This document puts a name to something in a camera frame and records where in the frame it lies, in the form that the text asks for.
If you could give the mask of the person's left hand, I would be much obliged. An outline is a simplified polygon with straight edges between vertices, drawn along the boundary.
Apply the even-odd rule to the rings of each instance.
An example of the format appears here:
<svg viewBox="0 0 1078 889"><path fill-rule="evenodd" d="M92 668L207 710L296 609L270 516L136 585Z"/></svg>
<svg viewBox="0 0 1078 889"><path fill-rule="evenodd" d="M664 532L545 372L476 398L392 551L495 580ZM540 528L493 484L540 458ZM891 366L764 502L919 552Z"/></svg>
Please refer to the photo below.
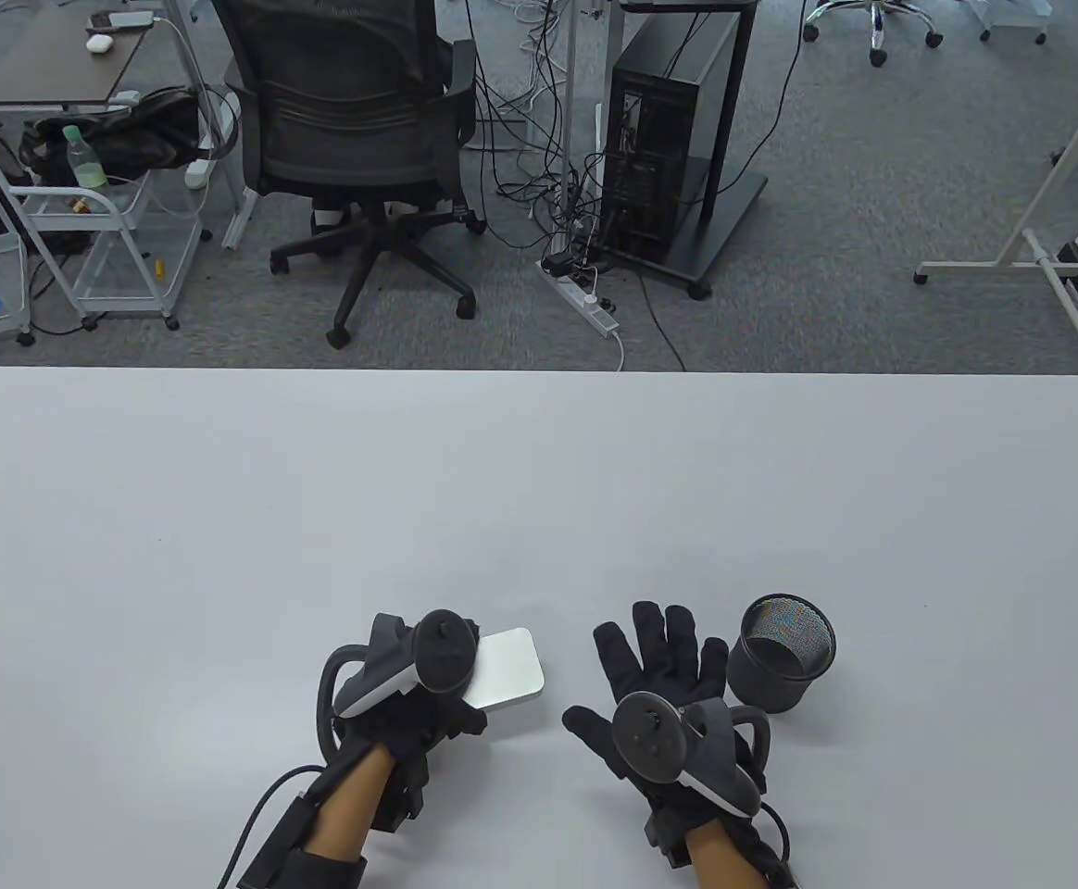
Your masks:
<svg viewBox="0 0 1078 889"><path fill-rule="evenodd" d="M332 717L340 750L349 752L360 742L379 744L395 760L372 829L395 833L407 819L416 819L430 780L429 754L444 740L481 735L487 724L487 716L462 695L438 695L420 685L407 694L393 693L364 714Z"/></svg>

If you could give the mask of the person's right hand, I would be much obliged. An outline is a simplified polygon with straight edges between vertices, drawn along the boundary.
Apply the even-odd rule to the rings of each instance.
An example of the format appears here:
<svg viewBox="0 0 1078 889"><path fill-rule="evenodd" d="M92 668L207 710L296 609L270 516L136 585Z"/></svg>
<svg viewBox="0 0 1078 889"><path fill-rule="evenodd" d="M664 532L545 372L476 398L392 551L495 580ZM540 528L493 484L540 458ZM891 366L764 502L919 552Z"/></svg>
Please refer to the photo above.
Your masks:
<svg viewBox="0 0 1078 889"><path fill-rule="evenodd" d="M631 693L654 693L672 706L687 707L724 694L729 648L717 636L696 639L692 611L682 605L661 608L652 601L633 605L632 649L614 621L595 627L602 669L620 702ZM565 730L602 758L616 775L646 798L660 825L669 827L674 845L696 871L700 886L765 888L786 886L789 872L750 819L725 812L696 789L646 782L617 753L609 720L589 707L572 706L563 714Z"/></svg>

